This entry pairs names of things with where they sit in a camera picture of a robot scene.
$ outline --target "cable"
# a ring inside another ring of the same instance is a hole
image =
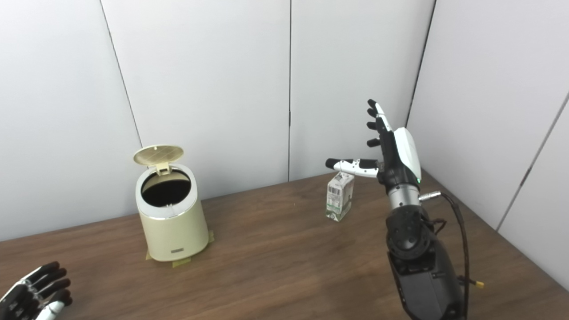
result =
[[[462,238],[463,238],[463,251],[464,251],[464,282],[465,283],[469,283],[470,282],[470,261],[468,258],[468,241],[466,238],[466,229],[464,227],[464,219],[462,217],[462,214],[460,213],[460,208],[458,206],[458,204],[456,204],[456,202],[454,202],[454,200],[452,200],[452,198],[450,196],[448,196],[445,193],[440,193],[441,196],[443,196],[450,204],[452,207],[453,212],[455,213],[456,216],[456,220],[459,223],[460,226],[460,233],[462,234]],[[465,285],[464,286],[464,319],[467,319],[467,315],[468,315],[468,296],[469,296],[469,285]]]
[[[441,224],[440,227],[435,231],[435,235],[438,235],[439,232],[444,228],[444,226],[447,225],[447,221],[446,221],[446,220],[443,220],[443,219],[441,219],[441,220],[442,220],[442,221],[441,221],[440,223],[442,223],[442,224]]]

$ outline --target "robotic hand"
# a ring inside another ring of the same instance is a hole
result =
[[[368,146],[381,146],[383,164],[369,159],[328,159],[330,169],[376,177],[391,203],[387,224],[387,257],[405,312],[413,320],[465,320],[468,308],[468,244],[458,205],[442,192],[419,194],[421,168],[415,142],[406,128],[393,131],[380,105],[369,100],[368,113],[375,121],[368,128],[379,138]],[[445,197],[461,226],[464,247],[464,277],[457,277],[448,253],[436,234],[444,227],[442,219],[430,220],[423,201]],[[436,223],[443,223],[434,230]]]
[[[71,281],[61,279],[66,274],[58,262],[52,262],[20,279],[0,300],[0,320],[55,319],[64,306],[72,303],[66,289]]]

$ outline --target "white wall panel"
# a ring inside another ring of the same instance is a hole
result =
[[[568,159],[569,110],[565,108],[500,227],[500,234],[569,290]]]
[[[436,4],[409,129],[422,166],[497,227],[569,88],[569,2]]]
[[[140,147],[98,0],[0,2],[0,240],[136,213]]]
[[[433,1],[292,0],[290,179],[381,158],[367,100],[405,125]]]
[[[103,0],[142,143],[200,196],[287,180],[288,0]]]

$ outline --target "trash can lid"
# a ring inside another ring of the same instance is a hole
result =
[[[144,166],[156,166],[158,174],[169,174],[170,162],[182,157],[184,150],[178,146],[154,145],[142,148],[134,154],[134,162]]]

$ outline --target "yellow tape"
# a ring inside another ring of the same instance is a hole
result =
[[[187,257],[185,259],[178,260],[178,261],[172,261],[172,268],[176,268],[177,266],[186,264],[190,261],[192,261],[192,257]]]

